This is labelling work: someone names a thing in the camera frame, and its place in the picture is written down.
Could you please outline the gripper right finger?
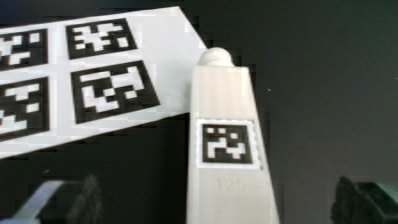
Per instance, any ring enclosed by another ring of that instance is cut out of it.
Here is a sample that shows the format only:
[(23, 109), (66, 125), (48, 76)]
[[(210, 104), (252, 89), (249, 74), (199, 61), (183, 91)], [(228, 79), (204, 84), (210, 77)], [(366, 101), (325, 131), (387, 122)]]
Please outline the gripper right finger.
[(332, 224), (398, 224), (398, 182), (339, 178), (331, 210)]

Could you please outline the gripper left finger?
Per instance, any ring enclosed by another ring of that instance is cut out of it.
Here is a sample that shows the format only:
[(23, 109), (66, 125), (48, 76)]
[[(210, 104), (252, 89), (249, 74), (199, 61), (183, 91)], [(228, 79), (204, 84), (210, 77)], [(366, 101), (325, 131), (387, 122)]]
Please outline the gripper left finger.
[(101, 224), (103, 200), (98, 178), (48, 180), (7, 224)]

